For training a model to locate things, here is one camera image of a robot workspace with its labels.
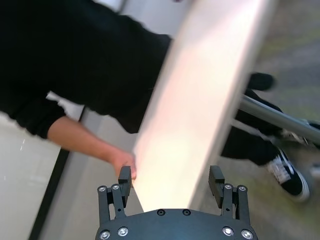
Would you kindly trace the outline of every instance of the black sneaker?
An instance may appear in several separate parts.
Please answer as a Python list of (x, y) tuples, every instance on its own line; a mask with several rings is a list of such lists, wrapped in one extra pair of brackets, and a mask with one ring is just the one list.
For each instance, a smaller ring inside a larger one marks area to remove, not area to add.
[(274, 160), (269, 162), (266, 167), (273, 174), (280, 186), (291, 196), (296, 202), (304, 202), (310, 196), (307, 181), (298, 172), (286, 154), (279, 149), (279, 153)]

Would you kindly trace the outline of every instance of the floor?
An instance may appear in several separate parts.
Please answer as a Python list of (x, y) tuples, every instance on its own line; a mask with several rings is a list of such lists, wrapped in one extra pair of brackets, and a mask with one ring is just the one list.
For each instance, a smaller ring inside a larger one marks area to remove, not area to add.
[[(258, 94), (291, 116), (320, 120), (319, 53), (320, 1), (280, 0), (254, 68), (274, 75), (277, 85)], [(320, 181), (309, 168), (320, 162), (320, 151), (293, 143), (282, 147), (307, 178), (311, 198), (306, 203), (291, 201), (264, 168), (248, 161), (221, 158), (219, 165), (229, 183), (248, 187), (251, 223), (260, 240), (318, 240)], [(217, 213), (209, 189), (206, 195), (201, 210)]]

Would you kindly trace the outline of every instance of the metal rod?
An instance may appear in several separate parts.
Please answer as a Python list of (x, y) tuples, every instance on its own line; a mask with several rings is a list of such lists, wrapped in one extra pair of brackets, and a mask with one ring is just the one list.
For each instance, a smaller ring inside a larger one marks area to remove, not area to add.
[(320, 144), (320, 130), (292, 116), (277, 111), (248, 96), (244, 96), (240, 109), (280, 128), (292, 131), (313, 143)]

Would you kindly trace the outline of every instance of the white shoelace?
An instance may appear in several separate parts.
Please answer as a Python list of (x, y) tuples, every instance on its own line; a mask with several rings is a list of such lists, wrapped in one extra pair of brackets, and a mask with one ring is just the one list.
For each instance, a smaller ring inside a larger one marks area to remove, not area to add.
[(288, 131), (288, 130), (284, 129), (282, 131), (281, 135), (283, 138), (294, 139), (295, 141), (297, 141), (298, 143), (300, 143), (302, 145), (309, 145), (306, 138), (299, 136), (292, 131)]
[(295, 171), (281, 150), (280, 153), (283, 160), (280, 155), (277, 155), (276, 158), (269, 163), (268, 170), (275, 176), (279, 184), (283, 184), (291, 179), (285, 166), (289, 168), (292, 175), (295, 174)]

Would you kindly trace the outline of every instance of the black sleeve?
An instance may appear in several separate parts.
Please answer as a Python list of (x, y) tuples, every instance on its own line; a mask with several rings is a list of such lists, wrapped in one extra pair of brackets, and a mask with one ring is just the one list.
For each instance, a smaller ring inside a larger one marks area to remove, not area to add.
[(46, 99), (46, 96), (46, 92), (34, 95), (26, 89), (16, 90), (8, 85), (1, 86), (0, 111), (7, 113), (32, 135), (46, 139), (50, 126), (66, 115), (56, 101)]

